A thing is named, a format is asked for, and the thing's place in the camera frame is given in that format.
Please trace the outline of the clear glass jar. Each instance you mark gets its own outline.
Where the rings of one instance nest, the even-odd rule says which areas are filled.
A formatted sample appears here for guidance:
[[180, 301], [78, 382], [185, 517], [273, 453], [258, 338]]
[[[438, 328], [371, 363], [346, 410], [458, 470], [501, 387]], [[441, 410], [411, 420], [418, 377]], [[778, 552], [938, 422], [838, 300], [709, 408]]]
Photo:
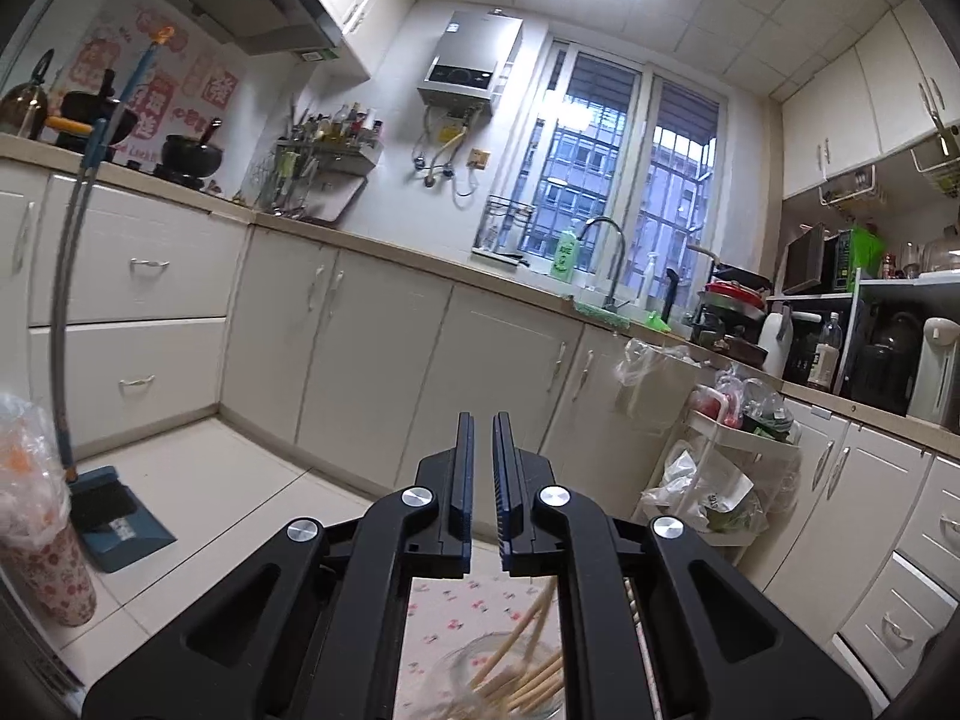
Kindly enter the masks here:
[[563, 718], [565, 672], [558, 647], [521, 635], [485, 634], [444, 655], [416, 699], [413, 718]]

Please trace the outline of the cherry print tablecloth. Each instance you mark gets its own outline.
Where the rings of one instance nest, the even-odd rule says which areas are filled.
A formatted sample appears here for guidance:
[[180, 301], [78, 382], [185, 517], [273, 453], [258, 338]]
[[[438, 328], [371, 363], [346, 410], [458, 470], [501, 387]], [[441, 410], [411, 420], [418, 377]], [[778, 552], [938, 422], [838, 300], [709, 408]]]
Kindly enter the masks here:
[[[413, 718], [421, 688], [444, 655], [485, 634], [508, 635], [550, 580], [481, 575], [462, 583], [418, 580], [407, 610], [395, 717]], [[556, 590], [537, 644], [562, 651]]]

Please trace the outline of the white rolling storage cart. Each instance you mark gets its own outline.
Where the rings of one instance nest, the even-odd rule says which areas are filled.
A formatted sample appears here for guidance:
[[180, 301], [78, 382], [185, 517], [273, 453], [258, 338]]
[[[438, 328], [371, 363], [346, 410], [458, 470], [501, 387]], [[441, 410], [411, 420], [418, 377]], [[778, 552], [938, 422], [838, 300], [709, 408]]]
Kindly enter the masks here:
[[698, 385], [633, 518], [674, 517], [715, 548], [743, 553], [799, 493], [802, 427], [757, 379]]

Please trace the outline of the blue dustpan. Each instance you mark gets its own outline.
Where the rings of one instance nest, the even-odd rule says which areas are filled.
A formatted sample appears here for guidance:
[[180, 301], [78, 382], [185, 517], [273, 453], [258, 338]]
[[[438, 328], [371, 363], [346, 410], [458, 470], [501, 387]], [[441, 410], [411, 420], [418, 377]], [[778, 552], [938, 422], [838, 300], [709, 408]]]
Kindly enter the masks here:
[[114, 466], [82, 473], [68, 483], [71, 525], [93, 566], [114, 574], [176, 541], [143, 505]]

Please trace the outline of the floral trash bin with bag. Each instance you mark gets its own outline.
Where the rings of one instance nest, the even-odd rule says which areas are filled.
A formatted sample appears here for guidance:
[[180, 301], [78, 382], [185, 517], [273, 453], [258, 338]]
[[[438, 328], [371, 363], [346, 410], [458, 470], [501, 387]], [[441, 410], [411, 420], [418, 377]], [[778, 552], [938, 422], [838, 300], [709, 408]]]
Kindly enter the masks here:
[[96, 613], [96, 590], [70, 520], [70, 493], [52, 421], [2, 394], [2, 554], [39, 606], [65, 628]]

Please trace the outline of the white electric kettle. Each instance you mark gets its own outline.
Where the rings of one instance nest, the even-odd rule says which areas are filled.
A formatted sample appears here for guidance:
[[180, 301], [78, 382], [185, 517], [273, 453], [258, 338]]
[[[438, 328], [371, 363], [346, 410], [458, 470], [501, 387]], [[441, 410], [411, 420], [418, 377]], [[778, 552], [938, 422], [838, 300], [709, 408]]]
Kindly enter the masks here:
[[958, 337], [960, 325], [946, 317], [924, 322], [923, 344], [908, 415], [958, 431]]

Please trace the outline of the microwave oven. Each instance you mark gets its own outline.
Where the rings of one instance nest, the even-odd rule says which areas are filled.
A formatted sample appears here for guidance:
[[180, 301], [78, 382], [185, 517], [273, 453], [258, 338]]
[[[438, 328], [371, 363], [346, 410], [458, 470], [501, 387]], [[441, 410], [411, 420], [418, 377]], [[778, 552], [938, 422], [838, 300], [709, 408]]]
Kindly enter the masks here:
[[789, 242], [782, 261], [784, 294], [846, 293], [853, 263], [853, 231], [811, 227]]

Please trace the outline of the green dish soap bottle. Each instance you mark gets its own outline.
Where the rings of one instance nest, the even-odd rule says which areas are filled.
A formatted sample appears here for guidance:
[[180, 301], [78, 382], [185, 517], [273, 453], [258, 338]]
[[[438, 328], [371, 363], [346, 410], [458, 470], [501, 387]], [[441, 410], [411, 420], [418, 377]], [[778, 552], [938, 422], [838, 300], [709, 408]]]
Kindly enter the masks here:
[[571, 283], [578, 268], [579, 239], [576, 232], [567, 229], [556, 241], [550, 276], [562, 283]]

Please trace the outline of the black wok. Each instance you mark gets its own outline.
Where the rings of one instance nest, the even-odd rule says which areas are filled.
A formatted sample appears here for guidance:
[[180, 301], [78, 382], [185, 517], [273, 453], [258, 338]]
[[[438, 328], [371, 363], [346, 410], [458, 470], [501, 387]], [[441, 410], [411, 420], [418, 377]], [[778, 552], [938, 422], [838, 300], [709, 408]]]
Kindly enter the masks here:
[[223, 149], [213, 145], [212, 138], [223, 121], [215, 117], [199, 138], [167, 135], [161, 149], [160, 166], [168, 176], [184, 185], [199, 188], [206, 177], [212, 177], [223, 163]]

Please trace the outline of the wall utensil rack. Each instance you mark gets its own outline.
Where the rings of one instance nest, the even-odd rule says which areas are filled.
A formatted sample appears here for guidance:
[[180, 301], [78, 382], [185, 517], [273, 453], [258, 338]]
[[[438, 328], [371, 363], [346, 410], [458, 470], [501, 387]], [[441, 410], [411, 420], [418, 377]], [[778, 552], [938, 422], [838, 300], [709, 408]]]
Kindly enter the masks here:
[[381, 161], [384, 122], [358, 103], [334, 114], [290, 114], [263, 166], [257, 208], [268, 215], [337, 227]]

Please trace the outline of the white wall water heater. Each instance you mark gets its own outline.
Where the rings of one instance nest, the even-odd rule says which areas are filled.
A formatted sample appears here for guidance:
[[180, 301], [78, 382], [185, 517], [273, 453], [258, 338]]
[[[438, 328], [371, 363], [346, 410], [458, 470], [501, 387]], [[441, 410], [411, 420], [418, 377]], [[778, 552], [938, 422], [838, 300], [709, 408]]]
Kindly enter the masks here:
[[499, 11], [455, 11], [418, 83], [423, 103], [493, 114], [523, 43], [523, 26], [521, 18]]

